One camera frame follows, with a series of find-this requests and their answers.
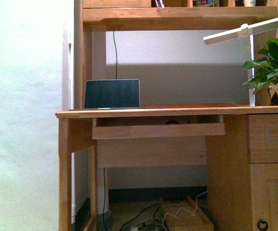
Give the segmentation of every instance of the wall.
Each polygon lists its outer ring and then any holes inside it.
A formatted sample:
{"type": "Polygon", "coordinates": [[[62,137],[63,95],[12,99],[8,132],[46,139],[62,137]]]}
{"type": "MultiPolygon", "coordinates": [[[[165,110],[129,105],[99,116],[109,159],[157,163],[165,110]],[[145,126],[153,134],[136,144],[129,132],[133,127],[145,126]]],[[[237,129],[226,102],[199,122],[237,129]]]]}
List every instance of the wall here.
{"type": "Polygon", "coordinates": [[[62,4],[0,1],[0,231],[58,230],[62,4]]]}
{"type": "MultiPolygon", "coordinates": [[[[117,78],[140,79],[141,104],[249,102],[241,85],[249,43],[204,44],[204,36],[218,32],[115,32],[117,78]]],[[[93,78],[115,78],[113,33],[95,32],[93,49],[93,78]]],[[[207,184],[206,166],[111,168],[108,175],[110,189],[207,184]]]]}

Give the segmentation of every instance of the baseboard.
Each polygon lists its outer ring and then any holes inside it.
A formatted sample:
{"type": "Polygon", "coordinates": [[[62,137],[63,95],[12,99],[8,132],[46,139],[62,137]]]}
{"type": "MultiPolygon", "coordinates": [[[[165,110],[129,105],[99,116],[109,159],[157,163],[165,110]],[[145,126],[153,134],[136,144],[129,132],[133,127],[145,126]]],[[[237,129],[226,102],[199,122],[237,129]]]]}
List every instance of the baseboard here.
{"type": "Polygon", "coordinates": [[[170,188],[145,188],[145,189],[111,189],[109,202],[136,202],[164,200],[186,200],[187,196],[195,199],[197,195],[205,192],[206,186],[196,187],[170,187],[170,188]]]}

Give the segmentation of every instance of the wooden box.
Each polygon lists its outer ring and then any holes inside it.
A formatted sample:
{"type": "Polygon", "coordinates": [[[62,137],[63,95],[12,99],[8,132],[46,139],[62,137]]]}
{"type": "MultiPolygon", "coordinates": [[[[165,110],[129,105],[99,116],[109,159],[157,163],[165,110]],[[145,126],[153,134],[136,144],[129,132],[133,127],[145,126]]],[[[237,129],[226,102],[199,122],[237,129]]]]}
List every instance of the wooden box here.
{"type": "Polygon", "coordinates": [[[214,231],[212,222],[199,207],[196,208],[190,197],[181,203],[164,203],[161,200],[161,205],[163,215],[167,213],[176,215],[176,218],[171,215],[165,216],[169,231],[214,231]]]}
{"type": "Polygon", "coordinates": [[[83,8],[151,7],[151,0],[83,0],[83,8]]]}

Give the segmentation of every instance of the black cable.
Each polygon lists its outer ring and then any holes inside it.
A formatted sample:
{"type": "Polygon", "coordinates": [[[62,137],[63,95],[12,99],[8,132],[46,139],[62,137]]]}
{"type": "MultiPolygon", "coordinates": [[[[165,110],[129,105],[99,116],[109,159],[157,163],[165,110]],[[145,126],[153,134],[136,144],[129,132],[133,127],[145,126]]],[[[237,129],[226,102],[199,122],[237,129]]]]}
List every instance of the black cable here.
{"type": "Polygon", "coordinates": [[[149,207],[146,207],[145,209],[141,210],[141,212],[139,212],[139,214],[138,214],[135,218],[129,220],[129,221],[126,222],[124,225],[122,225],[122,227],[120,228],[119,231],[122,231],[122,229],[124,228],[124,226],[127,225],[128,223],[131,223],[133,220],[137,219],[137,218],[141,215],[141,213],[143,213],[145,210],[147,210],[148,208],[151,208],[151,207],[153,207],[153,206],[155,206],[155,205],[159,205],[159,203],[153,204],[153,205],[151,205],[151,206],[149,206],[149,207]]]}
{"type": "Polygon", "coordinates": [[[106,204],[106,179],[105,179],[105,168],[104,168],[104,206],[102,208],[102,224],[107,231],[107,227],[105,225],[105,204],[106,204]]]}
{"type": "Polygon", "coordinates": [[[115,48],[115,79],[118,78],[118,51],[116,49],[115,37],[114,37],[114,48],[115,48]]]}
{"type": "Polygon", "coordinates": [[[146,227],[151,227],[151,226],[164,229],[164,227],[163,227],[163,226],[160,226],[160,225],[145,225],[145,226],[141,227],[141,228],[138,229],[138,230],[142,230],[142,229],[145,229],[146,227]]]}
{"type": "Polygon", "coordinates": [[[198,206],[198,208],[200,208],[200,209],[205,209],[205,210],[207,210],[207,211],[208,211],[208,208],[204,208],[204,207],[199,207],[199,206],[198,206]]]}
{"type": "Polygon", "coordinates": [[[155,218],[155,215],[156,215],[157,211],[159,210],[159,208],[160,208],[160,204],[158,205],[157,209],[155,210],[155,212],[154,212],[154,214],[153,214],[153,218],[154,218],[157,222],[162,223],[162,221],[159,221],[158,219],[155,218]]]}

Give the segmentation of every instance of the drawer knob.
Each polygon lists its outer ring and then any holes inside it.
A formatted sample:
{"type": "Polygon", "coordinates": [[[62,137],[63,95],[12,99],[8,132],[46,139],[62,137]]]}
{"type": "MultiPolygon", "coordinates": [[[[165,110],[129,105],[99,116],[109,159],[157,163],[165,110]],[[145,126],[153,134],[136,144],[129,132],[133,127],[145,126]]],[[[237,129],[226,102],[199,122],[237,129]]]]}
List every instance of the drawer knob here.
{"type": "Polygon", "coordinates": [[[256,225],[258,226],[258,229],[261,231],[268,230],[268,223],[264,220],[259,220],[256,225]]]}

